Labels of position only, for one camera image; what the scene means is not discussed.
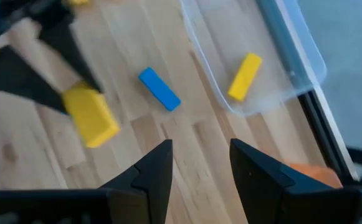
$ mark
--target wooden block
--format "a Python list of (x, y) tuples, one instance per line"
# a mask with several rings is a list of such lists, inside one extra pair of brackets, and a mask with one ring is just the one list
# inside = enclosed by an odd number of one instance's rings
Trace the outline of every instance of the wooden block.
[(157, 76), (156, 72), (152, 68), (147, 68), (143, 71), (139, 75), (139, 79), (167, 110), (173, 111), (181, 104), (181, 100), (168, 87), (168, 85), (165, 84), (159, 76)]
[(236, 77), (229, 88), (228, 95), (243, 101), (251, 83), (254, 80), (255, 74), (261, 65), (262, 59), (256, 54), (249, 53), (242, 62), (242, 65), (237, 71)]
[(113, 119), (103, 95), (85, 82), (63, 92), (62, 98), (88, 147), (98, 147), (119, 132), (120, 127)]
[(88, 4), (89, 0), (69, 0), (69, 3), (72, 6), (80, 6), (80, 5)]

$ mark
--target clear plastic container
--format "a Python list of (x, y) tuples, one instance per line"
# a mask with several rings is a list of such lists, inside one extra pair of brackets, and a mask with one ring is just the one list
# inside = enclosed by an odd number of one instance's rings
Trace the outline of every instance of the clear plastic container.
[[(248, 116), (301, 95), (326, 66), (296, 0), (181, 0), (186, 29), (220, 104)], [(227, 91), (246, 54), (263, 60), (243, 102)]]

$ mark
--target yellow block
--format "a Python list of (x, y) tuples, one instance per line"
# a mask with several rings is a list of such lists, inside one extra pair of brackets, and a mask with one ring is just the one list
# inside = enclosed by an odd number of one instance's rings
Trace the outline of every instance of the yellow block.
[(89, 0), (69, 0), (69, 3), (73, 6), (80, 6), (83, 4), (88, 4)]
[(98, 147), (119, 132), (120, 127), (103, 95), (79, 82), (62, 93), (67, 112), (88, 147)]
[(239, 71), (237, 71), (236, 77), (229, 88), (228, 95), (243, 101), (247, 90), (249, 90), (251, 83), (254, 80), (255, 74), (261, 65), (262, 59), (256, 54), (247, 54), (246, 58), (242, 62)]

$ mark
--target wooden floor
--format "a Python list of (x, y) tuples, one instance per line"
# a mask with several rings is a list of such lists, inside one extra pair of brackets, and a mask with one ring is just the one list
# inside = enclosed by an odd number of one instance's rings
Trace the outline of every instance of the wooden floor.
[[(69, 117), (0, 93), (0, 189), (95, 188), (173, 139), (167, 223), (246, 223), (232, 179), (229, 140), (286, 162), (324, 166), (297, 100), (248, 118), (217, 103), (184, 29), (177, 0), (94, 0), (77, 8), (74, 31), (122, 131), (98, 149), (82, 146)], [(10, 42), (58, 90), (77, 78), (18, 23)], [(169, 113), (138, 81), (153, 67), (183, 103)]]

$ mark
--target blue block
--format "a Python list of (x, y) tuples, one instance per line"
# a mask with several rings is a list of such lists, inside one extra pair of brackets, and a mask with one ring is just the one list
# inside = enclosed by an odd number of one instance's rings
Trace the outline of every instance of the blue block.
[(169, 89), (168, 85), (157, 76), (152, 68), (147, 68), (143, 71), (139, 75), (139, 79), (167, 110), (173, 111), (181, 104), (181, 100)]

